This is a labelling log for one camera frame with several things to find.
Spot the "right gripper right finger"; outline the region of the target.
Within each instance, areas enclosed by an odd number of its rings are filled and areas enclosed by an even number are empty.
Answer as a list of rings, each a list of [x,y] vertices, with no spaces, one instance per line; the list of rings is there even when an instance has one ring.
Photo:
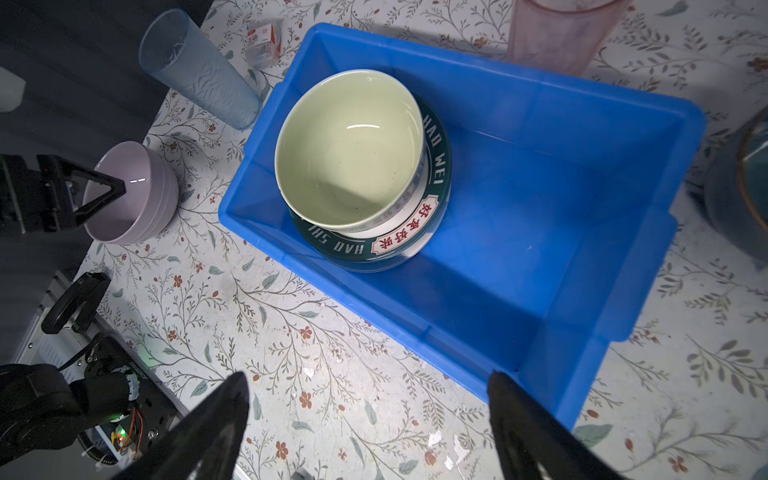
[[[506,479],[619,479],[511,377],[489,377],[490,423]]]

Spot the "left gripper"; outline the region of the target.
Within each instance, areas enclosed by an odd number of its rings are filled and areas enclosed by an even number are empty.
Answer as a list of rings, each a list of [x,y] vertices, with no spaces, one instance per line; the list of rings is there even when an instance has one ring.
[[[39,155],[34,170],[19,155],[1,157],[1,230],[25,235],[55,233],[86,224],[126,193],[123,180],[56,155]],[[81,178],[106,192],[78,206],[70,185]]]

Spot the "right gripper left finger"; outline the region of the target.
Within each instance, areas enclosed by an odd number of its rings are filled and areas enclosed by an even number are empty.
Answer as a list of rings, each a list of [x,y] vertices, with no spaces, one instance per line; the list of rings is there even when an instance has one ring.
[[[246,375],[236,372],[118,479],[231,479],[249,413]]]

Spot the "purple bowl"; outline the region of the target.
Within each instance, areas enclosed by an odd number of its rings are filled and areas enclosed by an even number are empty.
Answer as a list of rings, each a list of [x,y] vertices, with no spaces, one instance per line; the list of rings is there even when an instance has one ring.
[[[95,170],[123,180],[126,193],[85,223],[93,240],[142,243],[169,224],[178,205],[179,186],[170,163],[158,153],[135,141],[122,142],[105,153]]]

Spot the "clear blue plastic cup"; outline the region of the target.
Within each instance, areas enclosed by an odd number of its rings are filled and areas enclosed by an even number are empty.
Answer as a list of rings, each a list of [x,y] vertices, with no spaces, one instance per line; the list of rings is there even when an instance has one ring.
[[[234,129],[251,127],[261,111],[257,93],[179,8],[149,25],[138,61],[145,73]]]

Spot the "green rim lettered plate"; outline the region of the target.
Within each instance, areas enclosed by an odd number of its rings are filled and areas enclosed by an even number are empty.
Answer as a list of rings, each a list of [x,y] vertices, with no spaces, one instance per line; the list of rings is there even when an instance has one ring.
[[[356,239],[331,232],[291,214],[301,236],[323,258],[355,272],[380,272],[415,256],[438,229],[451,194],[453,159],[447,131],[436,110],[416,98],[425,130],[424,158],[427,172],[422,196],[405,208],[407,216],[380,235]]]

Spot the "light green bowl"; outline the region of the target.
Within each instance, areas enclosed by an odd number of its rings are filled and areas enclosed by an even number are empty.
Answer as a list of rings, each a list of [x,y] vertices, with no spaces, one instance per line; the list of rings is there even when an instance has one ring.
[[[276,144],[279,191],[301,219],[356,236],[394,221],[426,188],[426,134],[414,95],[377,70],[311,87]]]

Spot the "grey blue bowl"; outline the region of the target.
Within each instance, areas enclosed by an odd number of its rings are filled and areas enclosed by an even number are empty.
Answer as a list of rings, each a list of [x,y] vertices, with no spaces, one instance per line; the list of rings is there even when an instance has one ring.
[[[712,226],[754,260],[767,262],[767,109],[731,134],[704,184]]]

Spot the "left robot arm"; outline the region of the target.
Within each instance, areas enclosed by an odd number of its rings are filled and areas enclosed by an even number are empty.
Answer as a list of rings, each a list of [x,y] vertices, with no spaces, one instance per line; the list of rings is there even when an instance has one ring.
[[[57,233],[84,225],[122,197],[123,180],[53,155],[29,168],[18,155],[1,158],[1,223],[22,235]],[[60,450],[86,430],[134,412],[140,381],[131,368],[117,368],[68,382],[67,368],[92,353],[98,333],[72,359],[51,364],[7,364],[1,368],[1,462],[31,451]]]

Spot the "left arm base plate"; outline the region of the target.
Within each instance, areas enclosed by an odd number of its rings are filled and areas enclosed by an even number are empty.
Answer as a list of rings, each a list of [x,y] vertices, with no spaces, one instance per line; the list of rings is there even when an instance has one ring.
[[[175,397],[114,334],[99,334],[78,354],[70,389],[85,429],[76,437],[96,467],[123,469],[170,433],[185,415]]]

